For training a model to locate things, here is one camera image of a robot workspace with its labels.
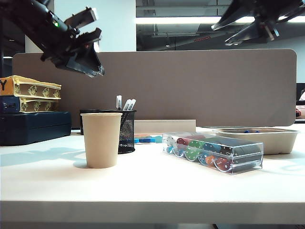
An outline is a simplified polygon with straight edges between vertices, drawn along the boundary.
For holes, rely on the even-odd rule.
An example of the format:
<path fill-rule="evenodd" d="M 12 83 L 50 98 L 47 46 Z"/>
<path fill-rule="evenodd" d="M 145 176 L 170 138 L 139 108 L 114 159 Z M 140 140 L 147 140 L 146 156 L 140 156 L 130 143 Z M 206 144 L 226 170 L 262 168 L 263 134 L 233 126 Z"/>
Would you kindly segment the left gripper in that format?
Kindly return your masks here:
<path fill-rule="evenodd" d="M 50 60 L 56 68 L 84 73 L 90 78 L 103 76 L 105 69 L 94 49 L 94 43 L 101 39 L 101 32 L 96 28 L 77 37 L 64 37 L 61 43 L 45 50 L 41 60 Z"/>

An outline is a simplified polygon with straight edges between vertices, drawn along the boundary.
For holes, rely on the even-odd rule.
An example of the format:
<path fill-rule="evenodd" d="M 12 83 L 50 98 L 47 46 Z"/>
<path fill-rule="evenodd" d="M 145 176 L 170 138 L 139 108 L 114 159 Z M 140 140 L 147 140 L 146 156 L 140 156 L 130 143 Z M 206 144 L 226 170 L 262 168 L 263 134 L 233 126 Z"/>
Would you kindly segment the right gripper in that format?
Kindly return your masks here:
<path fill-rule="evenodd" d="M 255 23 L 225 40 L 225 45 L 239 45 L 263 36 L 279 36 L 276 24 L 288 22 L 305 11 L 304 0 L 233 0 L 220 20 L 211 26 L 213 31 L 242 17 L 254 17 Z"/>

